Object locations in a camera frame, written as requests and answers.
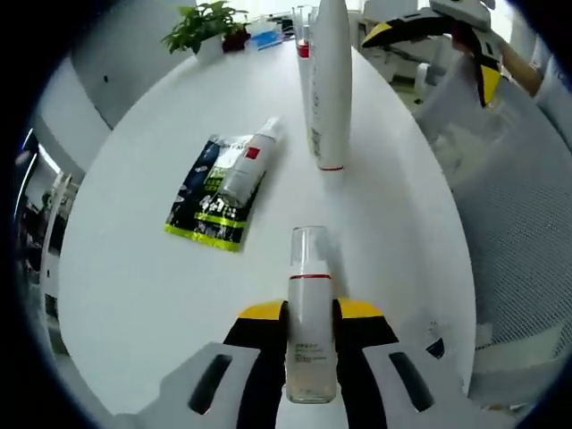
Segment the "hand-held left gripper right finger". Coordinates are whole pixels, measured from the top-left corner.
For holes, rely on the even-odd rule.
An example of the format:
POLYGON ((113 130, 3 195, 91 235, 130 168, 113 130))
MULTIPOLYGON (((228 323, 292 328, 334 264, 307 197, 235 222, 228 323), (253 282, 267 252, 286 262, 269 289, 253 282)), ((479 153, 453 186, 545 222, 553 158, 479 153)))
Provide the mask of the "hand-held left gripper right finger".
POLYGON ((444 360, 398 340, 381 309, 332 303, 337 379, 350 428, 461 428, 472 406, 444 360))

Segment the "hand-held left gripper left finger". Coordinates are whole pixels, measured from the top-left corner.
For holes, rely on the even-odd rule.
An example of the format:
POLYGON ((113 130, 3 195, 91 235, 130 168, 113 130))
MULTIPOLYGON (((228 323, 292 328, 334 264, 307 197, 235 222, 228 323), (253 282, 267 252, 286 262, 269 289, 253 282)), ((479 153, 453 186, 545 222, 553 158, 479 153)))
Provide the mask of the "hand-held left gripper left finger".
POLYGON ((243 310, 221 343, 169 373, 149 406, 151 428, 274 428, 285 383, 288 305, 243 310))

